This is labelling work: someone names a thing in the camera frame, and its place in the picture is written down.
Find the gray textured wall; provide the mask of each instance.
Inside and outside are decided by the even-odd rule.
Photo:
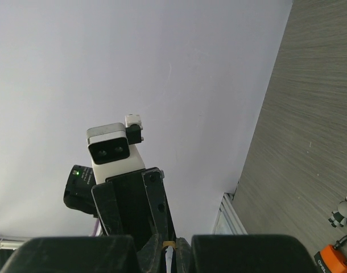
[[[347,1],[296,0],[233,205],[314,254],[347,233],[328,222],[346,194]]]
[[[89,234],[64,207],[86,129],[142,116],[177,234],[210,233],[242,171],[291,0],[0,1],[0,233]]]

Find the wood grain panel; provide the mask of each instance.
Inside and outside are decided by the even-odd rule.
[[[297,0],[233,205],[314,254],[347,233],[328,222],[346,193],[347,1]]]

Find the white wall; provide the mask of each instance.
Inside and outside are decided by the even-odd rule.
[[[89,234],[62,201],[86,129],[139,113],[178,236],[241,174],[291,0],[0,1],[0,233]]]

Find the purple cable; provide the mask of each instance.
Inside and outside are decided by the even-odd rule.
[[[3,238],[2,236],[0,236],[0,241],[1,240],[12,241],[12,242],[24,242],[24,240],[7,239],[7,238]]]
[[[97,233],[97,231],[98,231],[98,227],[99,227],[99,220],[96,220],[96,223],[95,223],[95,227],[94,227],[94,231],[93,231],[92,236],[96,236],[96,233]]]

